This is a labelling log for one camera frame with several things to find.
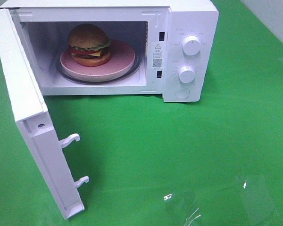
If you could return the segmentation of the round white door-release button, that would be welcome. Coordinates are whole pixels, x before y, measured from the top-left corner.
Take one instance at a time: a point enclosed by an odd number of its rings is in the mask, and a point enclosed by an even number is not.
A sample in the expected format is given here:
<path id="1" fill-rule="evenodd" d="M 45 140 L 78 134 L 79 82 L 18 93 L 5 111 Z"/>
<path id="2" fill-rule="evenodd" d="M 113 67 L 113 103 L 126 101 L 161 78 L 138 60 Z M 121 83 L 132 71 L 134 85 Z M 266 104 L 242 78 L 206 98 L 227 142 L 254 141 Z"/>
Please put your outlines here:
<path id="1" fill-rule="evenodd" d="M 190 91 L 187 88 L 183 88 L 176 91 L 175 95 L 179 99 L 187 99 L 190 95 Z"/>

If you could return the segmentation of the pink speckled plate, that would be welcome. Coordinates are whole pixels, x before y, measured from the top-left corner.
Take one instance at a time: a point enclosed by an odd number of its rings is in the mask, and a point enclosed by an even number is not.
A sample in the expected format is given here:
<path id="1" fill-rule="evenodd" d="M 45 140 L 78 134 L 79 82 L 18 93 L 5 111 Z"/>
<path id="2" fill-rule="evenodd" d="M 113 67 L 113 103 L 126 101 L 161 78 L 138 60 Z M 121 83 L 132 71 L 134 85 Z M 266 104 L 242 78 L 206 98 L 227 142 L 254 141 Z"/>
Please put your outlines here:
<path id="1" fill-rule="evenodd" d="M 87 67 L 77 63 L 69 50 L 60 56 L 61 70 L 75 80 L 85 82 L 106 82 L 117 79 L 132 68 L 135 51 L 132 47 L 119 40 L 112 40 L 110 60 L 96 67 Z"/>

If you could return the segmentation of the toy burger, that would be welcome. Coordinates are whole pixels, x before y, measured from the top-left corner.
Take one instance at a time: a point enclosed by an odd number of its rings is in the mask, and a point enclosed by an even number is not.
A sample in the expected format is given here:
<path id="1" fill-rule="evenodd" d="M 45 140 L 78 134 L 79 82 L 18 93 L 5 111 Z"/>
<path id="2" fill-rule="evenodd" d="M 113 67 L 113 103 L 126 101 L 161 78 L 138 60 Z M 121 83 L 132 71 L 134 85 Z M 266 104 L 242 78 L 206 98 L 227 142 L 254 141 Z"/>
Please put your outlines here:
<path id="1" fill-rule="evenodd" d="M 92 24 L 76 26 L 68 36 L 71 56 L 78 64 L 87 67 L 103 65 L 110 60 L 111 39 Z"/>

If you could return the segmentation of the white microwave door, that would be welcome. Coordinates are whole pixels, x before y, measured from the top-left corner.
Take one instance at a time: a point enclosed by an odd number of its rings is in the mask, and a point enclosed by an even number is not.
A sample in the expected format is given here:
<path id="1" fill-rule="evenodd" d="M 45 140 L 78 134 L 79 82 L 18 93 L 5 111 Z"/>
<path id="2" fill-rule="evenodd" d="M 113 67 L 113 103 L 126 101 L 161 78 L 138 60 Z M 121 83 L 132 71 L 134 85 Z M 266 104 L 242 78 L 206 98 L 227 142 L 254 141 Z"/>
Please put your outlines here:
<path id="1" fill-rule="evenodd" d="M 37 68 L 27 27 L 16 11 L 0 9 L 0 59 L 14 119 L 63 218 L 84 210 L 78 187 L 87 176 L 74 181 L 63 148 L 79 141 L 77 133 L 59 140 L 34 69 Z"/>

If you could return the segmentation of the glass microwave turntable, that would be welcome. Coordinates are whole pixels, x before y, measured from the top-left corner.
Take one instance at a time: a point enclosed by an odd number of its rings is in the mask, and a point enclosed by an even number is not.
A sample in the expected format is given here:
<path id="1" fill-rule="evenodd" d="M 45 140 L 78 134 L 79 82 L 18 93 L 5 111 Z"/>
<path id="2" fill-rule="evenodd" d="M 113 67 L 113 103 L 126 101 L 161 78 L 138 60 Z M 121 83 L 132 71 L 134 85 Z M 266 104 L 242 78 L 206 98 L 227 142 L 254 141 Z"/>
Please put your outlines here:
<path id="1" fill-rule="evenodd" d="M 139 56 L 135 56 L 135 61 L 134 61 L 134 64 L 132 66 L 132 68 L 130 69 L 129 72 L 127 72 L 125 75 L 117 78 L 117 79 L 114 79 L 114 80 L 111 80 L 111 81 L 106 81 L 106 82 L 85 82 L 85 81 L 79 81 L 79 80 L 75 80 L 71 77 L 68 77 L 62 70 L 61 70 L 61 65 L 60 65 L 60 61 L 57 62 L 57 69 L 59 71 L 59 73 L 65 77 L 66 79 L 72 81 L 72 82 L 76 82 L 76 83 L 79 83 L 79 84 L 95 84 L 95 85 L 100 85 L 100 84 L 131 84 L 131 83 L 136 83 L 140 80 L 140 76 L 139 76 L 139 73 L 138 73 L 138 70 L 139 70 L 139 67 L 140 67 L 140 64 L 141 64 L 141 57 Z"/>

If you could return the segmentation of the lower white microwave knob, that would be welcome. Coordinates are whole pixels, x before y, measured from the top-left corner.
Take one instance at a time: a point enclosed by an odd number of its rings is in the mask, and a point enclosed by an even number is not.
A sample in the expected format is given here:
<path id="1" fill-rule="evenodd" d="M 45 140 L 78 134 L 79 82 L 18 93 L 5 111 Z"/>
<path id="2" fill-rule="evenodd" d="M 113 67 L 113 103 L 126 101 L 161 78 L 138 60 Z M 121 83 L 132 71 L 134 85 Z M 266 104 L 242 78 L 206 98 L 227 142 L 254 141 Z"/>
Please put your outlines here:
<path id="1" fill-rule="evenodd" d="M 182 83 L 190 83 L 195 79 L 195 69 L 191 66 L 183 66 L 179 70 L 179 81 Z"/>

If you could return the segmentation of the white microwave knob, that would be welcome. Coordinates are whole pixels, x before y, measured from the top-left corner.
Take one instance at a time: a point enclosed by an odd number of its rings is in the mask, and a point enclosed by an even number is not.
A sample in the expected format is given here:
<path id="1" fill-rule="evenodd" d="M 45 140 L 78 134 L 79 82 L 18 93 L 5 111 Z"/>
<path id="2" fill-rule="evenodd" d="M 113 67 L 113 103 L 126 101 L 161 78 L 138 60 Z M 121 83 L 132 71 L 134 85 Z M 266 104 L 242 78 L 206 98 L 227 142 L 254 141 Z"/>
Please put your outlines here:
<path id="1" fill-rule="evenodd" d="M 179 70 L 179 81 L 182 83 L 190 83 L 195 79 L 195 69 L 191 66 L 183 66 Z"/>
<path id="2" fill-rule="evenodd" d="M 201 49 L 200 38 L 196 34 L 185 37 L 182 41 L 183 52 L 188 56 L 198 54 Z"/>

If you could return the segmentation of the white microwave oven body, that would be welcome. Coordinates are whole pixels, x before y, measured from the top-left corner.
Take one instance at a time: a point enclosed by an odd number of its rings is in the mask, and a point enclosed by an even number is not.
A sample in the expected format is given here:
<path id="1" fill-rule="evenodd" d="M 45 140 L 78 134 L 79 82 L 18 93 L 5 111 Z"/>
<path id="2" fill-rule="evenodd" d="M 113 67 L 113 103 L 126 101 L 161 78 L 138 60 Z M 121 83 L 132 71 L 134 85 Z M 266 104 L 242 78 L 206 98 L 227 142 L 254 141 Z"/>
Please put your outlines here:
<path id="1" fill-rule="evenodd" d="M 8 0 L 27 27 L 37 68 L 34 76 L 44 96 L 161 94 L 165 102 L 200 99 L 219 12 L 209 0 Z M 131 84 L 79 84 L 63 77 L 57 62 L 68 48 L 68 35 L 80 24 L 101 28 L 141 57 L 140 80 Z M 183 52 L 182 41 L 196 34 L 198 54 Z M 195 69 L 190 83 L 179 81 L 183 66 Z M 187 99 L 176 91 L 187 88 Z"/>

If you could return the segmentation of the upper white microwave knob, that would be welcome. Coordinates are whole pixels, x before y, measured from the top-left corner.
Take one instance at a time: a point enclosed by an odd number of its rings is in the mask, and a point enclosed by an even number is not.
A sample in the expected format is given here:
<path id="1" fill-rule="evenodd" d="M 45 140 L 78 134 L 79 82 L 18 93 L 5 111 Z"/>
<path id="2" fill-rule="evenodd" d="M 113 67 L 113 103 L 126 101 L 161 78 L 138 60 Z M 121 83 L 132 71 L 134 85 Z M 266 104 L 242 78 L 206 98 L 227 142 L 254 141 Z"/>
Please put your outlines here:
<path id="1" fill-rule="evenodd" d="M 182 41 L 183 52 L 188 56 L 198 54 L 201 49 L 200 38 L 196 34 L 185 37 Z"/>

